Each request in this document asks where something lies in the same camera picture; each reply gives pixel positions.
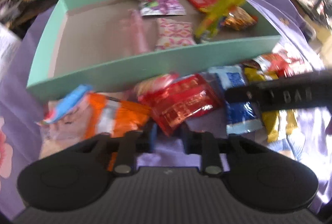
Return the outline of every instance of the snack bag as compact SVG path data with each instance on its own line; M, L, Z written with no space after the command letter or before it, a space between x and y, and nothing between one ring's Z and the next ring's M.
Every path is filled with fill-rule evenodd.
M236 7L229 13L223 25L241 31L257 23L257 17L250 16L244 9Z
M56 107L50 110L39 125L50 125L64 118L66 115L84 110L88 106L87 95L92 90L90 85L79 85L75 90L62 99Z
M159 39L156 50L196 45L191 22L159 18L157 23Z
M221 105L212 88L199 74L146 94L141 103L152 108L152 118L167 136L186 118L202 116Z
M246 67L244 73L249 82L276 80L275 72L257 71L255 68ZM298 123L294 110L262 112L262 121L267 131L269 143L286 138L298 129Z
M278 70L277 73L279 77L291 77L311 71L312 66L308 62L305 62L304 60L299 60L297 62L287 65L284 69Z
M177 74L165 74L150 78L135 85L134 92L136 93L138 100L140 100L140 98L147 93L153 93L166 88L178 77L179 75Z
M218 0L188 0L199 12L207 14Z
M112 138L122 137L128 131L142 128L150 118L149 107L130 101L118 101L91 93L89 103L92 117L85 132L86 139L104 132Z
M139 0L142 16L185 15L186 11L179 0Z
M301 58L289 58L286 52L262 54L254 59L243 62L242 64L261 70L267 71L283 71L288 68L289 64L302 61Z
M240 66L211 67L208 71L217 76L222 90L245 85ZM263 127L249 102L228 103L225 101L225 103L227 107L227 134L243 134Z
M220 24L234 7L244 4L246 0L218 0L210 13L200 23L195 31L197 39L208 40L214 37L220 29Z

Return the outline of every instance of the metal rivet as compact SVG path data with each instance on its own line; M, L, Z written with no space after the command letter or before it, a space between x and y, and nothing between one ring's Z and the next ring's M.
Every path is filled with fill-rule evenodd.
M130 173L132 168L130 168L128 165L119 165L114 168L114 171L117 174L128 174Z
M208 166L205 169L207 174L217 175L222 172L222 169L218 166Z

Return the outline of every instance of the pink candy packet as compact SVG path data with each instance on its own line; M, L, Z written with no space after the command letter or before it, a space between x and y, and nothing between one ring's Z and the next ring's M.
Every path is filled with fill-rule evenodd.
M157 19L157 23L159 27L159 39L156 50L196 45L193 39L191 22L159 18Z

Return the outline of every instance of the gold foil wrapper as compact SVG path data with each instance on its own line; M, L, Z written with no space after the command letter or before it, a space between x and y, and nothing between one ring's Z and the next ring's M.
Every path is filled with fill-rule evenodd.
M241 31L247 27L255 25L256 20L240 7L229 13L224 25L234 30Z

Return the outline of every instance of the purple candy packet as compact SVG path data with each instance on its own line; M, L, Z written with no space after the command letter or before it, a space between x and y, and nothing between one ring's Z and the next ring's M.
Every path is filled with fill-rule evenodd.
M185 15L185 8L179 0L139 0L142 16L151 15Z

